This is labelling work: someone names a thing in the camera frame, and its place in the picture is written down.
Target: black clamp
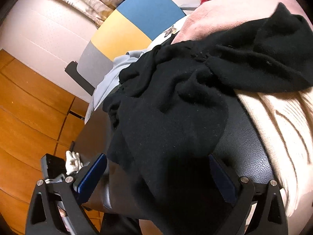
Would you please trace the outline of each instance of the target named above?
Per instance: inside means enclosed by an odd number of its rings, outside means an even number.
[[[210,169],[216,186],[233,209],[215,235],[288,235],[287,219],[279,186],[253,183],[238,177],[234,171],[209,156]],[[99,154],[93,162],[77,174],[51,183],[39,180],[34,189],[26,223],[26,235],[99,235],[80,206],[88,201],[107,164]],[[245,231],[251,204],[257,202],[252,220]]]

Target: black leather seat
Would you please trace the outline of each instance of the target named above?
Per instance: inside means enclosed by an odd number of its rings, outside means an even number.
[[[228,104],[228,122],[214,153],[231,166],[237,175],[247,176],[254,182],[268,183],[274,179],[273,170],[256,128],[235,93],[231,91],[223,95]],[[83,162],[88,161],[97,153],[108,149],[111,137],[109,117],[99,108],[77,137],[73,150],[81,154]],[[145,219],[132,197],[127,174],[113,162],[109,162],[85,206],[102,212]]]

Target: wooden floor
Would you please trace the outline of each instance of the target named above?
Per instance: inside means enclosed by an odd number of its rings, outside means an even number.
[[[29,203],[42,178],[40,158],[65,158],[84,126],[88,104],[0,51],[0,213],[25,233]],[[98,211],[87,212],[100,229]]]

